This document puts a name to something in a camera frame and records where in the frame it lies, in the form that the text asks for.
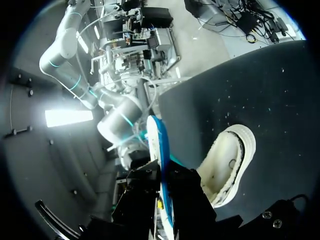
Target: white robotic arm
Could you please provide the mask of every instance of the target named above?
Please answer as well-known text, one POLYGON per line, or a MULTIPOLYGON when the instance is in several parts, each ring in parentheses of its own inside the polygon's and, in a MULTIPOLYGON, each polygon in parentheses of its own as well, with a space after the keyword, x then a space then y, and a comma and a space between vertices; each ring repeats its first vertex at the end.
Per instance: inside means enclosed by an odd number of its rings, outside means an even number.
POLYGON ((110 91, 100 83, 91 87, 85 77, 68 62, 76 55, 78 47, 76 34, 83 16, 89 9, 90 0, 75 0, 74 4, 67 7, 57 29, 55 41, 41 56, 39 67, 44 74, 56 79, 87 108, 92 110, 99 104, 104 111, 108 111, 97 128, 109 142, 120 145, 133 135, 133 126, 142 116, 139 100, 134 96, 110 91))

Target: gray wall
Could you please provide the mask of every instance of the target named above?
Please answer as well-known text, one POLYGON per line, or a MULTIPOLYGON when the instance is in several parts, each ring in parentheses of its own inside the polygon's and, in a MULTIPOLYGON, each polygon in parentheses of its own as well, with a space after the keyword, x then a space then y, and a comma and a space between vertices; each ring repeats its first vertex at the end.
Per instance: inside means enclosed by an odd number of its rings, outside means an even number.
MULTIPOLYGON (((100 109, 93 111, 94 120, 66 126, 48 128, 45 110, 85 110, 78 100, 62 92, 59 85, 34 85, 34 95, 28 97, 25 87, 13 86, 11 122, 16 130, 32 126, 26 132, 3 140, 8 172, 14 188, 26 209, 36 222, 53 237, 37 213, 34 204, 43 202, 63 222, 73 229, 86 225, 89 215, 110 218, 111 200, 115 184, 115 163, 108 160, 97 130, 100 109), (95 201, 87 201, 77 178, 71 173, 70 159, 81 169, 81 177, 88 180, 96 194, 95 201)), ((5 90, 7 133, 11 131, 10 98, 12 85, 5 90)))
MULTIPOLYGON (((54 128, 46 126, 45 110, 87 110, 56 80, 42 74, 39 69, 40 57, 55 40, 64 16, 64 2, 57 1, 41 13, 22 36, 16 50, 8 81, 16 81, 18 74, 22 74, 21 82, 32 78, 34 95, 28 97, 27 89, 21 86, 14 86, 12 91, 12 85, 7 84, 2 96, 5 103, 4 115, 1 116, 5 121, 2 135, 11 131, 11 123, 16 130, 33 126, 32 132, 3 139, 9 178, 25 209, 51 238, 54 232, 34 207, 37 200, 43 200, 58 218, 77 230, 78 224, 89 222, 89 215, 110 219, 116 179, 115 161, 103 151, 111 144, 97 130, 97 123, 104 115, 102 109, 92 111, 93 121, 54 128), (49 144, 50 140, 54 141, 53 145, 49 144), (77 164, 78 174, 75 174, 72 164, 77 164), (79 179, 85 179, 84 182, 92 188, 96 197, 94 201, 85 196, 85 186, 79 179), (77 190, 78 194, 72 194, 72 190, 77 190)), ((95 10, 90 11, 92 13, 83 22, 92 21, 95 10)), ((92 33, 92 29, 85 33, 83 38, 86 42, 95 36, 92 33)), ((90 54, 86 54, 80 45, 78 54, 84 71, 88 73, 90 54)), ((70 62, 78 68, 75 58, 70 62)), ((94 83, 95 76, 90 76, 89 81, 94 83)))

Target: dark gray table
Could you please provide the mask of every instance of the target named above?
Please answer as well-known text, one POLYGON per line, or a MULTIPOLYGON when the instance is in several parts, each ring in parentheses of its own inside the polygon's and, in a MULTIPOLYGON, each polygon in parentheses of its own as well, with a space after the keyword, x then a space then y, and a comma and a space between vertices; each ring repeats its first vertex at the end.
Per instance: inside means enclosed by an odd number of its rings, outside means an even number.
MULTIPOLYGON (((171 153, 197 168, 228 125, 248 126, 256 153, 218 219, 252 220, 279 199, 312 196, 320 170, 320 79, 305 41, 250 52, 159 98, 171 153)), ((303 201, 297 201, 303 208, 303 201)))

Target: screw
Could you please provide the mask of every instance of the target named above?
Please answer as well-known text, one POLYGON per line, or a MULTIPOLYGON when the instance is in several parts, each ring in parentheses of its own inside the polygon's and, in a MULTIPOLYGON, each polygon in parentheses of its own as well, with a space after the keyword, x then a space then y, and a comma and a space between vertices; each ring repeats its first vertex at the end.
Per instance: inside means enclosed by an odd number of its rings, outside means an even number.
POLYGON ((282 221, 281 221, 280 219, 274 220, 274 222, 273 222, 273 227, 274 227, 275 229, 279 229, 279 228, 281 228, 281 226, 282 226, 282 221))
POLYGON ((270 219, 272 217, 272 212, 270 211, 265 211, 263 214, 262 214, 262 217, 264 219, 270 219))
POLYGON ((30 97, 32 97, 33 96, 33 94, 34 94, 34 91, 31 89, 31 90, 29 90, 29 93, 28 93, 28 96, 29 96, 29 98, 30 97))

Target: white shoe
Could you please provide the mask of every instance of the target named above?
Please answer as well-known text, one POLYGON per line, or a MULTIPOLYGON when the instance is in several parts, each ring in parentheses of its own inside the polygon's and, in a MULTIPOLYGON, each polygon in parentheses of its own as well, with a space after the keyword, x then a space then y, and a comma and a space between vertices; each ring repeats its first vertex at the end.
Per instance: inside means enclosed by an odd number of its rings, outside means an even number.
POLYGON ((214 208, 234 199, 255 152, 255 136, 244 125, 232 125, 218 135, 197 169, 203 192, 214 208))

